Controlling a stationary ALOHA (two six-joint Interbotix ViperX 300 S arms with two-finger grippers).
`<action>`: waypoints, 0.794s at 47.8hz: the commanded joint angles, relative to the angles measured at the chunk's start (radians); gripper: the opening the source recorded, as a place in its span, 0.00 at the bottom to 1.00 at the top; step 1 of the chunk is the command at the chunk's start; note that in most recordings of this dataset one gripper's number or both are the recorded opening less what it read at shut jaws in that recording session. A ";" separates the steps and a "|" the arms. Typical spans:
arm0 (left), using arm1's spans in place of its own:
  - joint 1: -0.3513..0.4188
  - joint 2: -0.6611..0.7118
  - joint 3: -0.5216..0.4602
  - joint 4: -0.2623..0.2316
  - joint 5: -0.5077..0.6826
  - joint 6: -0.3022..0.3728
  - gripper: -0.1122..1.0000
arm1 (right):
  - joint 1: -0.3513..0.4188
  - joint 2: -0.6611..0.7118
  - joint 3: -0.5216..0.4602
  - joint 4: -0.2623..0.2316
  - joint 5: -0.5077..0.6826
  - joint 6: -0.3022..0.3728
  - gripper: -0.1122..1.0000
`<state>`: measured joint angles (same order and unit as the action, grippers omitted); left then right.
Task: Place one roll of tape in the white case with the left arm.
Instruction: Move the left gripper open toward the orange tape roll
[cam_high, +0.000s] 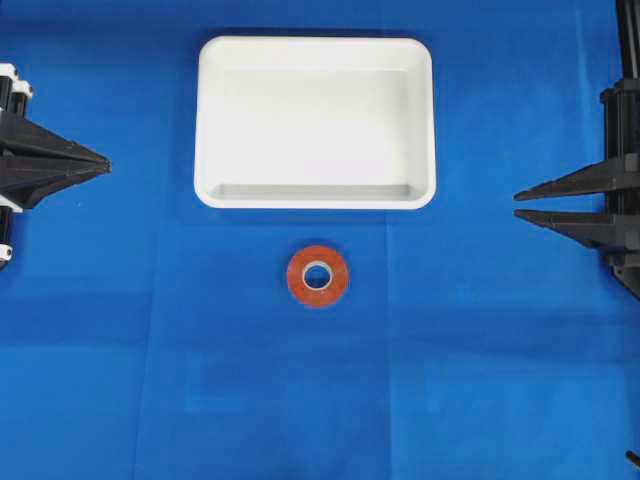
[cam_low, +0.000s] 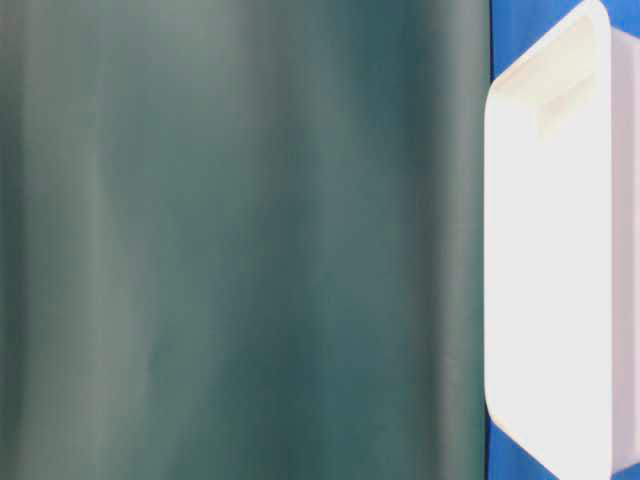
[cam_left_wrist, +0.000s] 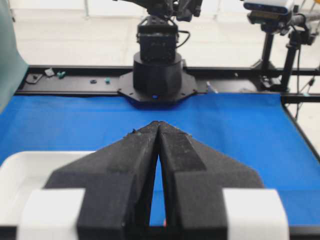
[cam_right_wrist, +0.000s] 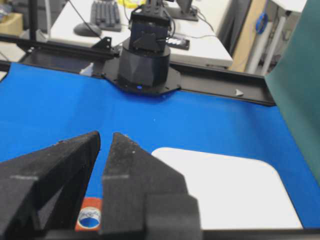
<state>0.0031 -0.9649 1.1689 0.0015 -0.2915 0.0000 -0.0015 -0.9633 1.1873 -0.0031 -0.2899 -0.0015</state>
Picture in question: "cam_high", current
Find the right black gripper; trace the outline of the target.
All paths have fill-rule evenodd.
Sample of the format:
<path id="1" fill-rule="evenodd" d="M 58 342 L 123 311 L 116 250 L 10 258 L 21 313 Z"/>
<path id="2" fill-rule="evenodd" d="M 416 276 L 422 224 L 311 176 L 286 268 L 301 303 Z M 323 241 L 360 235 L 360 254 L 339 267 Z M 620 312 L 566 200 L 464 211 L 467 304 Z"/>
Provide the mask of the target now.
<path id="1" fill-rule="evenodd" d="M 602 92 L 605 159 L 518 192 L 516 201 L 605 193 L 606 213 L 515 210 L 514 216 L 607 249 L 615 278 L 639 296 L 639 81 L 625 78 Z"/>

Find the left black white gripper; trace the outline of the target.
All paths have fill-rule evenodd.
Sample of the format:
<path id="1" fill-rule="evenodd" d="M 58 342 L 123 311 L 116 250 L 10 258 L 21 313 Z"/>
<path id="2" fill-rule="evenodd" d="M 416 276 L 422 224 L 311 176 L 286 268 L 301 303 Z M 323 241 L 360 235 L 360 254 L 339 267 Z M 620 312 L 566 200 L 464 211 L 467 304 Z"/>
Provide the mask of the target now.
<path id="1" fill-rule="evenodd" d="M 16 115 L 1 116 L 1 146 L 36 157 L 1 158 L 1 269 L 13 255 L 15 212 L 32 209 L 49 195 L 111 172 L 106 157 L 23 118 L 32 98 L 32 86 L 19 78 L 16 67 L 2 63 L 1 111 Z"/>

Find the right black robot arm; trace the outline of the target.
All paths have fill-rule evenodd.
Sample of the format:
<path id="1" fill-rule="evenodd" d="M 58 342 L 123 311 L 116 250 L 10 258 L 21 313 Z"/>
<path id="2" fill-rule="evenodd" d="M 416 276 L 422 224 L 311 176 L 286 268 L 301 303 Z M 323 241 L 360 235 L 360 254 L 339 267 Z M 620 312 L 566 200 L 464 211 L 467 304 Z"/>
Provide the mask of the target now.
<path id="1" fill-rule="evenodd" d="M 604 195 L 600 213 L 517 209 L 514 216 L 598 250 L 613 277 L 639 296 L 639 3 L 616 3 L 622 78 L 600 94 L 604 160 L 514 195 L 516 201 Z"/>

